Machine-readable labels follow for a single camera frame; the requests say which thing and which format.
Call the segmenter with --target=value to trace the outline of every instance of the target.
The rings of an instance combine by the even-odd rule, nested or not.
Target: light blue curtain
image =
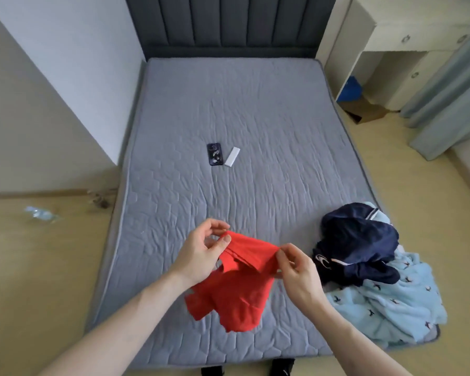
[[[470,138],[470,39],[401,110],[419,128],[409,143],[427,160]]]

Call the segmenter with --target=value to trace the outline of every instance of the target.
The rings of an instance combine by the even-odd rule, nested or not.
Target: hand
[[[228,228],[224,221],[207,219],[190,232],[168,272],[179,276],[184,290],[205,280],[214,269],[232,238],[229,234],[219,240],[209,236],[221,236]]]
[[[327,300],[312,259],[293,244],[285,244],[277,252],[277,261],[287,295],[295,306],[309,319],[314,309],[331,306]]]

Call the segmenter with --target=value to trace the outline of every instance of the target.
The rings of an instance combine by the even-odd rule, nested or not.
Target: dark gray headboard
[[[336,0],[127,0],[146,59],[315,57]]]

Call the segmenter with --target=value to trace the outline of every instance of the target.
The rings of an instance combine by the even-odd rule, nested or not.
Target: wooden baseboard
[[[461,159],[457,156],[454,150],[450,149],[445,152],[453,166],[456,168],[460,176],[465,180],[465,183],[470,188],[470,170],[464,165]]]
[[[20,199],[20,198],[43,198],[56,196],[86,196],[88,189],[66,189],[50,191],[31,191],[31,192],[0,192],[0,199]],[[117,189],[105,190],[105,195],[116,194]]]

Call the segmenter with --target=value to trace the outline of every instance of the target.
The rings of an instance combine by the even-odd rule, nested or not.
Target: mattress
[[[225,158],[240,148],[233,167],[209,165],[206,144],[214,142]],[[311,253],[322,216],[359,201],[379,205],[319,62],[152,58],[87,329],[167,271],[206,217]],[[179,298],[131,367],[324,354],[331,354],[324,338],[276,281],[261,322],[249,332],[226,333],[216,312],[195,321]]]

